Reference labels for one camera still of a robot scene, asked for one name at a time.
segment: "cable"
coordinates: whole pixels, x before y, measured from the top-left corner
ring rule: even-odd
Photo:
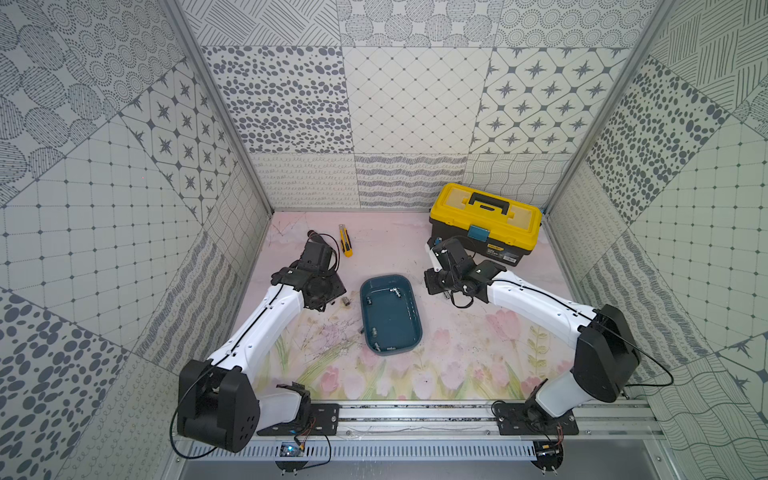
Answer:
[[[277,290],[277,293],[275,293],[275,296],[272,297],[272,300],[270,300],[270,302],[267,304],[267,306],[272,305],[272,302],[275,301],[275,299],[280,295],[280,292],[282,292],[282,291],[283,291],[283,284],[280,284],[280,288]],[[259,318],[261,318],[261,316],[267,310],[268,310],[268,308],[264,307],[264,310],[262,310],[259,313],[259,315],[256,317],[256,319],[254,319],[253,322],[250,324],[250,326],[245,330],[245,332],[243,332],[243,335],[241,335],[240,338],[235,342],[234,346],[230,349],[230,352],[232,350],[234,350],[235,348],[237,348],[238,345],[240,345],[240,341],[243,339],[243,337],[245,337],[246,333],[248,333],[248,330],[250,330],[251,327],[256,325],[256,321]],[[192,391],[192,389],[195,387],[195,385],[197,385],[197,383],[199,381],[201,381],[202,379],[207,377],[211,372],[213,372],[213,370],[217,366],[219,366],[219,364],[221,364],[224,360],[228,359],[229,357],[230,357],[230,354],[228,353],[225,356],[223,356],[221,358],[221,360],[219,360],[218,362],[214,363],[213,365],[208,367],[208,369],[206,369],[203,373],[201,373],[200,376],[198,376],[197,379],[195,379],[195,381],[192,382],[192,385],[190,385],[190,388],[188,388],[187,391],[184,392],[184,394],[181,396],[181,398],[179,399],[179,403],[176,404],[176,408],[174,409],[174,414],[170,416],[170,425],[168,426],[168,438],[170,439],[170,447],[174,450],[174,452],[176,452],[176,455],[179,455],[181,458],[185,458],[186,460],[195,460],[197,458],[203,458],[206,455],[210,455],[211,453],[214,452],[214,450],[216,450],[218,448],[218,447],[213,447],[211,450],[208,450],[207,452],[205,452],[203,454],[192,455],[192,456],[185,455],[185,454],[179,452],[179,450],[176,448],[176,442],[174,442],[174,423],[176,422],[176,417],[178,416],[178,413],[179,413],[179,407],[184,402],[184,399],[187,398],[187,395],[189,395],[189,392]]]
[[[507,280],[507,279],[502,279],[502,278],[500,278],[500,279],[496,279],[496,280],[493,280],[493,281],[491,281],[491,284],[493,284],[493,282],[506,282],[506,283],[511,283],[512,285],[516,285],[516,286],[519,286],[520,288],[525,288],[525,289],[527,289],[527,290],[531,290],[531,291],[533,291],[533,292],[536,292],[536,293],[540,293],[541,295],[544,295],[544,296],[548,296],[549,298],[553,299],[553,300],[554,300],[555,302],[557,302],[557,303],[560,303],[562,306],[564,306],[565,308],[567,308],[567,309],[571,310],[572,312],[574,312],[574,313],[577,313],[577,314],[578,314],[578,315],[580,315],[580,316],[583,316],[585,319],[589,320],[590,322],[592,321],[592,319],[591,319],[591,318],[589,318],[588,316],[584,315],[582,312],[579,312],[578,310],[576,310],[576,309],[575,309],[575,308],[573,308],[572,306],[568,305],[567,303],[561,302],[559,299],[557,299],[556,297],[554,297],[554,296],[550,295],[549,293],[546,293],[546,292],[542,292],[541,290],[538,290],[538,289],[535,289],[535,288],[531,288],[531,287],[529,287],[529,286],[527,286],[527,285],[521,285],[520,283],[517,283],[517,282],[513,282],[513,281],[511,281],[511,280]],[[642,349],[642,348],[640,348],[639,346],[635,345],[634,343],[630,342],[629,340],[625,339],[623,336],[619,335],[619,334],[618,334],[618,333],[616,333],[615,331],[613,331],[613,330],[609,329],[609,328],[608,328],[608,327],[606,327],[605,325],[603,325],[602,327],[603,327],[603,329],[605,329],[605,331],[606,331],[606,332],[610,332],[610,333],[612,333],[612,334],[613,334],[614,336],[616,336],[616,337],[617,337],[619,340],[621,340],[622,342],[624,342],[624,343],[628,344],[628,345],[629,345],[629,346],[631,346],[632,348],[636,349],[638,352],[640,352],[640,353],[642,353],[643,355],[645,355],[646,357],[648,357],[648,359],[650,359],[650,360],[651,360],[651,362],[655,363],[656,365],[659,365],[659,367],[661,367],[661,369],[664,371],[664,373],[666,373],[666,374],[667,374],[667,375],[669,375],[669,377],[670,377],[670,381],[669,381],[669,382],[667,382],[667,383],[664,383],[664,384],[652,384],[652,383],[627,383],[626,385],[624,385],[624,388],[626,388],[626,387],[628,387],[628,386],[656,386],[656,387],[663,387],[663,386],[670,386],[670,385],[674,384],[674,376],[673,376],[673,375],[672,375],[672,373],[669,371],[669,369],[668,369],[666,366],[662,365],[662,364],[661,364],[661,362],[659,362],[658,360],[656,360],[656,359],[655,359],[655,358],[654,358],[654,357],[653,357],[651,354],[649,354],[648,352],[646,352],[645,350],[643,350],[643,349]]]
[[[333,457],[333,448],[331,447],[331,441],[328,440],[328,435],[323,433],[323,436],[326,438],[326,442],[328,442],[328,459],[323,463],[318,463],[317,465],[310,465],[308,467],[304,467],[302,468],[302,470],[307,470],[308,468],[315,468],[315,467],[321,467],[323,465],[328,465],[328,463],[331,461],[331,458]]]

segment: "black handle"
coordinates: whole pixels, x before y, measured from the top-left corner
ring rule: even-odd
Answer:
[[[473,205],[475,201],[482,202],[484,204],[493,205],[502,209],[502,214],[506,215],[509,212],[509,202],[499,200],[498,198],[489,197],[488,195],[479,194],[474,192],[469,198],[469,204]]]

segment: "patterned tile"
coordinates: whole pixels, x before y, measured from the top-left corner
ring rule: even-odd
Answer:
[[[621,216],[631,223],[699,151],[728,115],[649,57],[587,156]]]
[[[768,141],[729,118],[632,224],[712,346],[768,332]]]
[[[651,54],[732,111],[768,72],[768,9],[760,0],[683,0]]]
[[[131,354],[57,478],[151,478],[168,447],[177,377]]]
[[[466,164],[466,155],[355,155],[360,206],[429,209]]]
[[[577,167],[548,221],[576,281],[627,229],[586,164]]]
[[[569,154],[469,155],[462,183],[541,208],[570,159]]]
[[[763,77],[752,93],[739,103],[733,116],[768,137],[768,76]]]
[[[658,0],[506,0],[494,45],[633,47]]]
[[[97,414],[128,351],[7,290],[0,293],[0,304],[3,474],[54,478]]]
[[[765,478],[768,427],[717,356],[672,373],[672,386],[634,387],[633,392],[647,398],[686,477]],[[667,380],[662,375],[654,382]]]
[[[176,373],[188,359],[205,358],[228,337],[242,287],[243,279],[203,230],[134,353]]]
[[[256,261],[270,214],[239,163],[235,163],[222,195],[208,213],[203,228],[214,237],[240,278],[246,279]]]
[[[573,154],[627,48],[494,48],[472,152]]]
[[[489,53],[345,47],[355,153],[466,154]]]
[[[768,423],[768,333],[742,340],[717,353],[739,390],[757,411],[757,416]]]
[[[205,57],[250,153],[351,153],[340,48],[209,47]]]
[[[46,0],[45,13],[38,14],[64,38],[85,67],[83,75],[118,110],[182,57],[156,0]]]
[[[0,9],[3,205],[114,115],[61,37],[40,21],[37,11],[24,5]]]
[[[275,208],[360,208],[352,154],[251,157]]]
[[[119,118],[2,216],[2,282],[127,348],[201,229]]]
[[[333,0],[183,0],[199,45],[341,45]]]
[[[489,47],[504,0],[336,0],[342,45]]]
[[[664,361],[667,368],[686,365],[712,353],[629,230],[611,245],[580,285],[587,295],[587,304],[608,303],[624,312],[635,342]],[[634,380],[648,380],[660,373],[658,366],[643,359]]]
[[[200,223],[235,162],[209,97],[184,58],[119,114]]]

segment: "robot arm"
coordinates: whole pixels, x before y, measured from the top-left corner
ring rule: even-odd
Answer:
[[[551,421],[590,399],[614,402],[640,364],[624,315],[610,305],[597,310],[532,286],[506,267],[479,265],[457,238],[427,244],[433,268],[424,272],[430,294],[462,293],[503,306],[543,326],[576,350],[574,367],[547,379],[526,401],[530,414]]]

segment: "yellow utility knife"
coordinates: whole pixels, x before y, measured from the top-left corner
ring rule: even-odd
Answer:
[[[341,235],[341,251],[347,257],[352,256],[352,241],[349,240],[349,233],[346,232],[344,224],[339,225],[339,235]]]

